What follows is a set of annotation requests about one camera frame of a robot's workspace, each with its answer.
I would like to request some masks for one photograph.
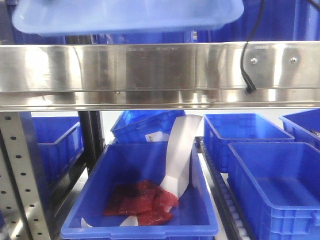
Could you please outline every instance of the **metal shelf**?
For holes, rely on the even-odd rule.
[[[0,111],[320,106],[318,41],[243,46],[2,45]]]

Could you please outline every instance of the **blue plastic crate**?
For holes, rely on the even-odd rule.
[[[17,7],[17,0],[6,0],[7,10],[11,17]],[[12,27],[14,41],[16,44],[65,44],[64,36],[40,36],[37,34],[23,33]]]
[[[244,12],[221,29],[198,31],[199,43],[247,41],[257,20],[260,0],[243,0]],[[306,0],[266,0],[253,41],[313,41],[320,39],[320,15]]]
[[[215,29],[238,19],[242,0],[20,0],[13,25],[40,35]]]
[[[33,117],[48,182],[58,179],[84,150],[78,117]]]
[[[109,145],[99,158],[62,228],[64,239],[78,240],[212,240],[218,232],[216,215],[196,149],[190,158],[190,183],[171,209],[173,219],[158,226],[119,226],[126,216],[103,216],[118,184],[165,176],[166,142]],[[81,228],[81,218],[92,227]]]
[[[320,109],[301,111],[279,117],[283,121],[283,128],[295,137],[297,142],[309,143],[320,149],[320,137],[310,132],[320,132]]]
[[[293,142],[295,138],[257,113],[204,115],[203,142],[222,173],[228,172],[228,144]]]
[[[255,239],[319,239],[320,151],[303,142],[229,147],[228,183]]]
[[[183,115],[184,110],[125,110],[111,132],[120,144],[155,142],[150,134],[170,134],[176,117]]]

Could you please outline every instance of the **raw meat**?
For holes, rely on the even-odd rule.
[[[171,192],[144,180],[116,186],[103,214],[136,215],[140,226],[162,225],[173,218],[168,211],[178,205],[178,198]]]

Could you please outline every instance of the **black cable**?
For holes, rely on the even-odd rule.
[[[308,3],[310,3],[314,8],[316,8],[318,11],[320,11],[320,4],[315,2],[314,0],[306,0]]]
[[[261,22],[261,19],[262,19],[262,16],[263,16],[263,13],[264,13],[264,9],[265,9],[265,0],[261,0],[260,2],[260,7],[259,7],[259,13],[258,13],[258,17],[255,21],[255,24],[254,24],[254,27],[253,29],[251,30],[251,33],[248,37],[248,40],[246,41],[243,49],[242,49],[242,54],[241,54],[241,60],[240,60],[240,69],[241,69],[241,74],[242,74],[242,77],[247,85],[247,88],[246,88],[246,91],[248,93],[252,93],[256,90],[256,86],[254,85],[254,83],[252,82],[251,78],[249,77],[249,75],[247,74],[245,68],[244,68],[244,56],[245,56],[245,52],[246,52],[246,49],[247,49],[247,46],[248,46],[248,43],[252,40],[252,38],[254,37],[259,25],[260,25],[260,22]]]

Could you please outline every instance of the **bolt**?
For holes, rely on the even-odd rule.
[[[250,59],[250,63],[251,63],[252,65],[256,65],[256,64],[258,63],[258,59],[256,59],[255,57],[254,57],[254,58],[251,58],[251,59]]]
[[[290,59],[290,63],[291,64],[295,64],[297,62],[297,58],[296,57],[293,57]]]

